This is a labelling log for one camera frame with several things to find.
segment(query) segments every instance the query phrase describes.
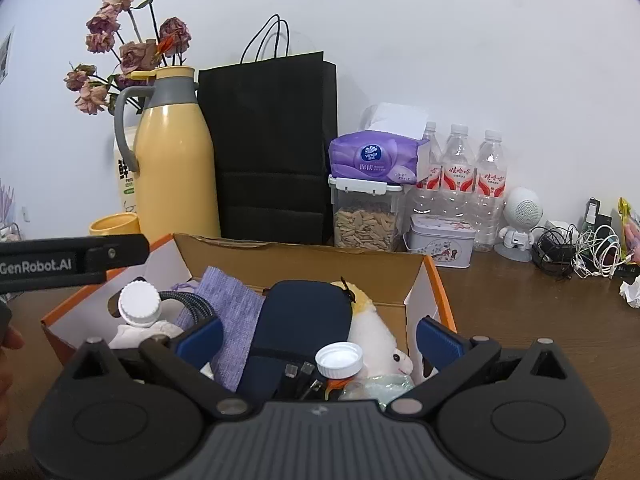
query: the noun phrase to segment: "black bag handle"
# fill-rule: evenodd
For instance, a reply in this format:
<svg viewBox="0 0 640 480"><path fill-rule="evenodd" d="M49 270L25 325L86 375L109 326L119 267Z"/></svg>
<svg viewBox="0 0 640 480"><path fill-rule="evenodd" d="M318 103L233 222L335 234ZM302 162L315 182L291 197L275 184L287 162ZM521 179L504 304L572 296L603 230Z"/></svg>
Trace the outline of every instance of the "black bag handle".
<svg viewBox="0 0 640 480"><path fill-rule="evenodd" d="M267 27L267 25L269 25L271 23L271 20L273 18L277 18L277 20L276 20L276 22L271 24L271 27L269 28L269 30L267 30L267 32L265 33L264 37L262 38L262 41L260 42L260 46L258 47L258 53L255 56L255 60L258 61L258 56L260 55L260 50L262 49L262 46L264 45L264 41L268 38L269 33L271 32L273 27L276 27L276 26L278 27L278 32L277 32L277 35L276 35L276 45L275 45L273 56L274 57L278 56L278 42L280 41L280 22L284 23L285 27L287 28L287 51L286 51L286 56L289 55L289 23L287 23L287 20L281 19L279 14L274 14L273 16L271 16L266 21L266 23L264 23L262 28L257 32L257 34L252 38L252 40L245 47L244 52L242 53L242 56L240 58L240 64L242 64L242 62L244 61L244 56L246 56L247 51L252 46L254 41L258 38L258 36L260 36L260 34Z"/></svg>

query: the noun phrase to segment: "tissue package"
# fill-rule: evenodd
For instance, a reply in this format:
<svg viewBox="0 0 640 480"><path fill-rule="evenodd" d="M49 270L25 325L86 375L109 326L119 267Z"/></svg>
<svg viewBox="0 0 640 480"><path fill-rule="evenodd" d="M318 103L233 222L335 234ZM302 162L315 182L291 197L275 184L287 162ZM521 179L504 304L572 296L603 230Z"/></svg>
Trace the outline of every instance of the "tissue package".
<svg viewBox="0 0 640 480"><path fill-rule="evenodd" d="M364 130L331 141L329 160L334 177L415 184L427 177L429 140L409 139Z"/></svg>

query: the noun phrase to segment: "cardboard box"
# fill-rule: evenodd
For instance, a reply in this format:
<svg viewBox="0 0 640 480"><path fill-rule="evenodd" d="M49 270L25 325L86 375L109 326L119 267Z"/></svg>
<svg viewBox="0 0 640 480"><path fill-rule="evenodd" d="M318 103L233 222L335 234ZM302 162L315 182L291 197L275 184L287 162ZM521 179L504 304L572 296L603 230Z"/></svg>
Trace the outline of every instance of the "cardboard box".
<svg viewBox="0 0 640 480"><path fill-rule="evenodd" d="M247 286L262 292L281 280L335 282L343 276L364 290L398 340L398 348L414 362L412 378L424 380L422 356L415 344L415 327L428 315L450 329L455 324L438 272L430 257L327 246L168 235L151 247L142 266L108 272L102 285L82 288L42 319L43 330L63 364L89 336L110 341L120 318L110 314L122 288L143 276L159 290L219 267ZM182 305L162 304L163 316L173 320Z"/></svg>

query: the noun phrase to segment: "nuts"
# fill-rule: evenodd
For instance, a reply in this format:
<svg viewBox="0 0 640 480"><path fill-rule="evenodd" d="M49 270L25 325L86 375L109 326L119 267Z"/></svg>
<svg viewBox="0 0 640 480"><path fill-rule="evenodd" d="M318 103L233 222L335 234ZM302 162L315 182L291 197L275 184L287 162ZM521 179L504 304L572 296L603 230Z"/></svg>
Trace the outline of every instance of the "nuts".
<svg viewBox="0 0 640 480"><path fill-rule="evenodd" d="M370 211L356 206L350 209L340 208L334 215L336 247L392 251L395 238L396 215L394 213Z"/></svg>

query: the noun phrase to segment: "yellow thermos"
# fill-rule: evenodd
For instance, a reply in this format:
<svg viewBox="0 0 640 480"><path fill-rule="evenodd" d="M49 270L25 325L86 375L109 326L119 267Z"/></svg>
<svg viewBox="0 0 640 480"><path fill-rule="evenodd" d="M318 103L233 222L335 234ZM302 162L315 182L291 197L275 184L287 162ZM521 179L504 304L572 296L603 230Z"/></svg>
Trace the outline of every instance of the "yellow thermos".
<svg viewBox="0 0 640 480"><path fill-rule="evenodd" d="M193 75L188 66L132 72L132 79L155 77L153 86L125 88L116 101L116 140L122 160L134 172L140 230L149 242L168 233L220 236L213 144ZM133 152L123 120L132 97L146 98Z"/></svg>

